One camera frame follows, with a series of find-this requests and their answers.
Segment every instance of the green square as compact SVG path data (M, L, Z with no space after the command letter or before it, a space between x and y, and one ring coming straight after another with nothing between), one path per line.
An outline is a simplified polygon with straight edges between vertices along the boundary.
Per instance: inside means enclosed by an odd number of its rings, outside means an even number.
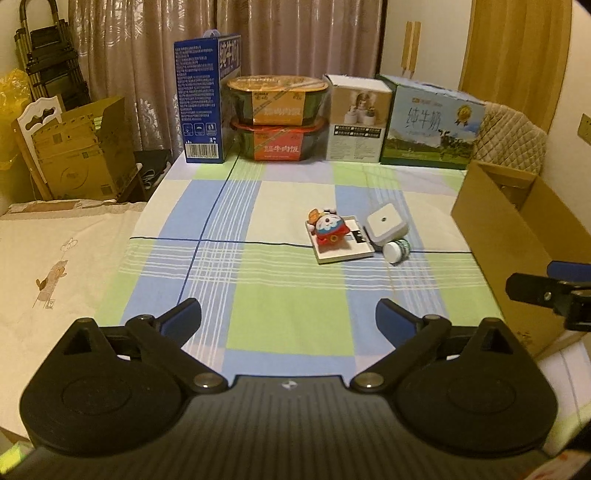
M396 171L376 163L331 162L335 185L399 190Z
M226 347L354 355L341 266L318 265L308 248L245 245Z
M472 254L426 254L454 325L476 326L501 311Z
M366 164L365 176L368 187L382 190L400 190L396 169L379 164Z
M265 171L265 164L260 161L246 160L238 157L232 170L231 180L260 180Z
M119 325L127 302L135 289L156 240L132 238L123 260L96 310L95 320L101 326Z
M195 171L194 180L226 180L236 158L227 158L224 163L201 163Z
M443 181L448 187L456 192L460 191L466 172L464 170L440 170L439 175L443 177Z

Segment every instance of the green milk box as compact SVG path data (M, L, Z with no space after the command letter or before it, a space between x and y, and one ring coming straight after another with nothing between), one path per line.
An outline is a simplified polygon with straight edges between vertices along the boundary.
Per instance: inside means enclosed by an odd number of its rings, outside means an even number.
M465 169L484 119L484 102L401 77L377 78L394 97L380 162Z

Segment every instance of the white bedsheet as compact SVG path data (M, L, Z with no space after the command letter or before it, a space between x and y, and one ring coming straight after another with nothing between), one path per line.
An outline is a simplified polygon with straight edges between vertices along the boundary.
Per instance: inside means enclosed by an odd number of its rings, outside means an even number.
M0 426L26 436L24 387L72 321L95 314L144 206L0 217Z

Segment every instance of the blue milk box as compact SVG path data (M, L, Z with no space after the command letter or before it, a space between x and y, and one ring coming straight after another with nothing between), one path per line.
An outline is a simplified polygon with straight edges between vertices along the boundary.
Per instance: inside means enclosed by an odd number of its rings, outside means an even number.
M240 75L240 35L174 43L178 112L189 163L223 163L234 131L227 82Z
M392 90L392 113L380 162L464 169L485 104L467 93L378 75Z

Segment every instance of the wall switch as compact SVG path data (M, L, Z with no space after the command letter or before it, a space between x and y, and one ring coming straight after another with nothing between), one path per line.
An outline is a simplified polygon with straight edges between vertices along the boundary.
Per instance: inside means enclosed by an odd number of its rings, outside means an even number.
M581 123L579 124L579 136L591 145L591 118L583 114L581 117Z

